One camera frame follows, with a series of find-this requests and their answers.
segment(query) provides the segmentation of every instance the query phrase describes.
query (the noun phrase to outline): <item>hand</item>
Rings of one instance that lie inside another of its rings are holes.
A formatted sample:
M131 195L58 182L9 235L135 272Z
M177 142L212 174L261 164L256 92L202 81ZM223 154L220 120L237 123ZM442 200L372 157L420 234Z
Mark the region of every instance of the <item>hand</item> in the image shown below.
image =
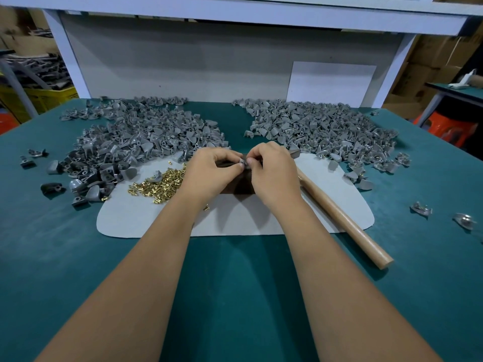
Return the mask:
M257 160L260 157L263 167ZM297 166L283 146L273 141L260 143L248 153L247 163L252 169L253 189L272 213L302 199Z
M221 147L204 147L195 152L184 173L183 183L177 194L186 195L201 210L208 202L245 169L239 163L242 154ZM216 167L215 161L229 160L235 164L229 167Z

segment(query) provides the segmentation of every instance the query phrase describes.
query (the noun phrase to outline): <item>yellow crate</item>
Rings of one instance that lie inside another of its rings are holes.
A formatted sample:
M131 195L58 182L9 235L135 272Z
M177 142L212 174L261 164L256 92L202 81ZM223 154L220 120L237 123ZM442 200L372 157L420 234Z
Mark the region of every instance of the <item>yellow crate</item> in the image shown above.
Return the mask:
M46 111L55 108L66 101L79 97L73 86L64 90L24 90L39 114L45 113ZM7 108L21 123L30 120L30 116L25 110L22 102L15 93L15 90L13 90L11 87L0 85L0 102L2 102L3 106Z

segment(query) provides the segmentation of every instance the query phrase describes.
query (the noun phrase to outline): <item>left hand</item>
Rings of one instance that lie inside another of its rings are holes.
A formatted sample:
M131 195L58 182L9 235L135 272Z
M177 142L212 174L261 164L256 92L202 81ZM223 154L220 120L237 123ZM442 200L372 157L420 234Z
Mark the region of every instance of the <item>left hand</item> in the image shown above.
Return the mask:
M241 153L221 147L197 150L186 166L183 183L176 194L188 196L201 210L245 169L244 164L217 167L215 161L239 163L241 157Z

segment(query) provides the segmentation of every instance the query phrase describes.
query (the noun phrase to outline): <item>wooden hammer handle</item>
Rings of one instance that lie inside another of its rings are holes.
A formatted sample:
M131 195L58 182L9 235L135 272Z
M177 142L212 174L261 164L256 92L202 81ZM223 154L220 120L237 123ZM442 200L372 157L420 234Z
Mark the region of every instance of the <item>wooden hammer handle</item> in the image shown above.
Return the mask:
M308 176L299 168L300 184L305 188L312 198L323 208L323 210L344 229L366 253L366 255L377 265L379 269L387 268L394 259L391 258L369 235L362 230L337 204L320 189Z

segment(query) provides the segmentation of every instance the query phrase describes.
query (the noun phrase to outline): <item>white board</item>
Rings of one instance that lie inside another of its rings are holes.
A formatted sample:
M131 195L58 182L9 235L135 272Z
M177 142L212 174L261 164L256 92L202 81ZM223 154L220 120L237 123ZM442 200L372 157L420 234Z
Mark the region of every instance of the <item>white board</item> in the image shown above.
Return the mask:
M139 167L135 182L153 176L155 170L181 168L182 165L169 158L150 161ZM338 167L329 171L328 160L317 160L315 155L303 153L296 160L297 166L323 191L325 191L362 229L374 224L374 215L352 182L343 177ZM97 217L97 230L111 237L141 237L154 221L164 204L156 205L153 198L128 193L131 182L121 182L104 202ZM331 233L343 232L327 217L310 196L302 192L325 228ZM196 219L191 236L230 235L280 235L280 224L256 195L235 196L220 194L209 203L210 209L202 211Z
M294 61L287 101L344 103L359 108L376 66Z

